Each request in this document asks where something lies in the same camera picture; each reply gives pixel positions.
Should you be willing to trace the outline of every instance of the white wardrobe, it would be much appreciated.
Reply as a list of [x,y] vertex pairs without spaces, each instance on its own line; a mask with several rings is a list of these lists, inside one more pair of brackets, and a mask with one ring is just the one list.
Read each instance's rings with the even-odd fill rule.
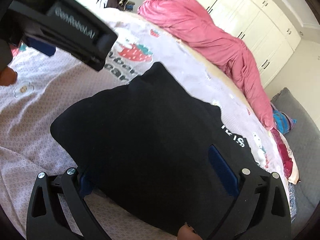
[[301,37],[272,0],[197,0],[215,25],[243,40],[266,87],[286,64]]

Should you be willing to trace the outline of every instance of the gray sofa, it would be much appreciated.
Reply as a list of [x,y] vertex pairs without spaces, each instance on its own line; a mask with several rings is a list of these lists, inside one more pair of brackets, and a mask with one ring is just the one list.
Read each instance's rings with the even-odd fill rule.
[[294,187],[297,216],[292,223],[292,238],[299,239],[308,228],[314,228],[312,224],[319,223],[320,131],[287,88],[275,95],[272,103],[279,111],[297,119],[294,128],[284,136],[293,151],[301,180]]

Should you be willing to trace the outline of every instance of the blue striped fabric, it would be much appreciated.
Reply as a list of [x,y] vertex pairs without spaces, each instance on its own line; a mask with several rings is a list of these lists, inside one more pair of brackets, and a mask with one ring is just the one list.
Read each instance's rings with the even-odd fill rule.
[[287,114],[280,112],[275,108],[273,104],[271,104],[273,109],[273,119],[275,120],[277,130],[282,133],[288,133],[297,122],[296,119],[290,118]]

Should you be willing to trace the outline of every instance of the pink comforter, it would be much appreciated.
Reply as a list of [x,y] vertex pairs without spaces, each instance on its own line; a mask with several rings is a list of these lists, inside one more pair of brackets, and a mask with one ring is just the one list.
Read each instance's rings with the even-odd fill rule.
[[273,114],[247,46],[214,25],[196,0],[146,0],[138,14],[183,40],[219,67],[244,93],[263,126],[270,130]]

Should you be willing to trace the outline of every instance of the mattress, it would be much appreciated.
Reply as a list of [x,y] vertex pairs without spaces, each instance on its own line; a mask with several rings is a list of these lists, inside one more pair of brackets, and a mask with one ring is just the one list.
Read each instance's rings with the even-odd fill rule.
[[[76,166],[51,137],[51,123],[77,101],[127,84],[157,61],[190,95],[221,108],[225,132],[246,137],[257,164],[269,172],[278,172],[289,196],[272,135],[229,78],[181,41],[137,15],[114,9],[95,13],[119,35],[103,70],[96,72],[59,49],[47,57],[26,48],[10,66],[19,74],[17,83],[0,88],[0,205],[24,237],[37,174],[62,174]],[[81,234],[63,196],[60,201],[71,229]],[[138,220],[98,190],[85,201],[114,240],[175,239]]]

